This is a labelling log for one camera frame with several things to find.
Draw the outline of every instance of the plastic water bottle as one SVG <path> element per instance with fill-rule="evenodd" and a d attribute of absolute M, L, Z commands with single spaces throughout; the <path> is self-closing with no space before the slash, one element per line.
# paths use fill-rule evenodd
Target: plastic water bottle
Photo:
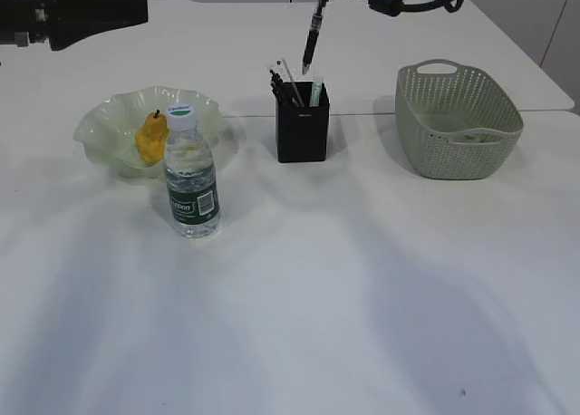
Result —
<path fill-rule="evenodd" d="M 198 130 L 193 106 L 173 105 L 167 118 L 165 178 L 174 226 L 188 238 L 209 236 L 219 226 L 216 167 L 211 150 Z"/>

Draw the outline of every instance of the basket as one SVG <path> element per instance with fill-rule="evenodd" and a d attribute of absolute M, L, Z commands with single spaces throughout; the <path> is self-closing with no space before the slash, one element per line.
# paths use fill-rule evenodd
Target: basket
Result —
<path fill-rule="evenodd" d="M 433 64 L 453 72 L 421 72 Z M 399 71 L 396 118 L 412 166 L 432 179 L 487 178 L 524 129 L 516 106 L 489 75 L 447 60 Z"/>

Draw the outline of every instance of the green bottle label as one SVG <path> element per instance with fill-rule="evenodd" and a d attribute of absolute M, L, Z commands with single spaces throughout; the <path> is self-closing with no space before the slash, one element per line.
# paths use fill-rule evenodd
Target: green bottle label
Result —
<path fill-rule="evenodd" d="M 216 183 L 195 193 L 180 193 L 169 190 L 169 203 L 173 218 L 185 225 L 201 225 L 219 212 L 218 189 Z"/>

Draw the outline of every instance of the pen holder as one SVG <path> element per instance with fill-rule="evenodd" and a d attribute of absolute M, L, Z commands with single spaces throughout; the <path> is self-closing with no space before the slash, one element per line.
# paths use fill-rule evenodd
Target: pen holder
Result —
<path fill-rule="evenodd" d="M 296 87 L 309 105 L 312 82 L 297 82 Z M 318 107 L 281 105 L 276 101 L 275 142 L 280 163 L 306 163 L 326 160 L 330 102 L 326 87 L 320 93 Z"/>

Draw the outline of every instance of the wavy glass bowl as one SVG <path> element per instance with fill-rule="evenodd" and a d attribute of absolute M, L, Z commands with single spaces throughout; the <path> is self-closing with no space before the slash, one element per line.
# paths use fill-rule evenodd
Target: wavy glass bowl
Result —
<path fill-rule="evenodd" d="M 84 145 L 87 159 L 110 166 L 121 177 L 157 178 L 163 173 L 163 162 L 148 166 L 137 151 L 135 134 L 149 113 L 164 113 L 179 102 L 195 106 L 199 130 L 211 148 L 217 169 L 223 168 L 237 152 L 234 133 L 218 104 L 196 91 L 154 86 L 113 95 L 82 118 L 73 138 Z"/>

